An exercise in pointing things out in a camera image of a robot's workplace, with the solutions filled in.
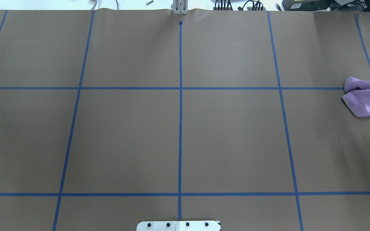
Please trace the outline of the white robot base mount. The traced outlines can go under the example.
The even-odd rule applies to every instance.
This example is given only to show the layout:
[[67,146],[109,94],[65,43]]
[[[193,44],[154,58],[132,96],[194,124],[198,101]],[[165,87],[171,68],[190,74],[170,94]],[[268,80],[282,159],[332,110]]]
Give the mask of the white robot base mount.
[[220,221],[143,221],[139,222],[137,231],[220,231]]

